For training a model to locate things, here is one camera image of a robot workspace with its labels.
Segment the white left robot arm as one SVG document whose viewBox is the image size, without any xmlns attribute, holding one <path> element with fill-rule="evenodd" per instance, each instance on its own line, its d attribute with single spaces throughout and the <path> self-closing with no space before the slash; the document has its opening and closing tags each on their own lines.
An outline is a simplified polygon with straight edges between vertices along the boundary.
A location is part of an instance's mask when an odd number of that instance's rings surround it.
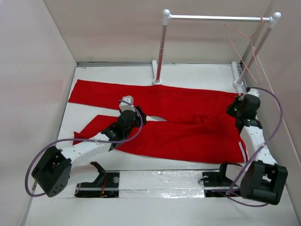
<svg viewBox="0 0 301 226">
<path fill-rule="evenodd" d="M 139 106 L 122 108 L 117 121 L 92 138 L 77 138 L 77 144 L 58 149 L 54 141 L 43 148 L 32 160 L 25 178 L 32 176 L 43 194 L 54 197 L 67 186 L 90 182 L 93 186 L 105 183 L 106 171 L 95 156 L 107 153 L 134 139 L 134 128 L 142 129 L 146 114 Z"/>
</svg>

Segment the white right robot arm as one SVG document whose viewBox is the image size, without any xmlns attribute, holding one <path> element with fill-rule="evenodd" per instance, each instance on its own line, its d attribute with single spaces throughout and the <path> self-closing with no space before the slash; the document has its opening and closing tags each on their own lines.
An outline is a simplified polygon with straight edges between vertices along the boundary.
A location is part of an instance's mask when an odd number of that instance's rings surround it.
<svg viewBox="0 0 301 226">
<path fill-rule="evenodd" d="M 238 186 L 245 199 L 262 202 L 263 206 L 278 205 L 288 171 L 277 163 L 267 147 L 271 139 L 264 138 L 263 127 L 256 118 L 260 104 L 259 92 L 250 88 L 228 106 L 226 113 L 235 119 L 240 138 L 251 156 L 236 177 L 231 170 L 224 169 L 217 174 L 217 179 L 224 186 L 231 183 L 226 195 L 234 193 L 234 187 Z"/>
</svg>

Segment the red trousers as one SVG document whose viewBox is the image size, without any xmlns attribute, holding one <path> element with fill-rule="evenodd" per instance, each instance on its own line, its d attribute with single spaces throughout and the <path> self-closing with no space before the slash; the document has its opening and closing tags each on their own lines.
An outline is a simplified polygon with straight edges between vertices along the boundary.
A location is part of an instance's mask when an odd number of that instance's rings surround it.
<svg viewBox="0 0 301 226">
<path fill-rule="evenodd" d="M 79 80 L 69 102 L 118 109 L 117 101 L 132 96 L 149 121 L 137 137 L 119 147 L 135 155 L 202 163 L 244 163 L 246 146 L 226 114 L 235 94 L 163 85 L 135 86 Z"/>
</svg>

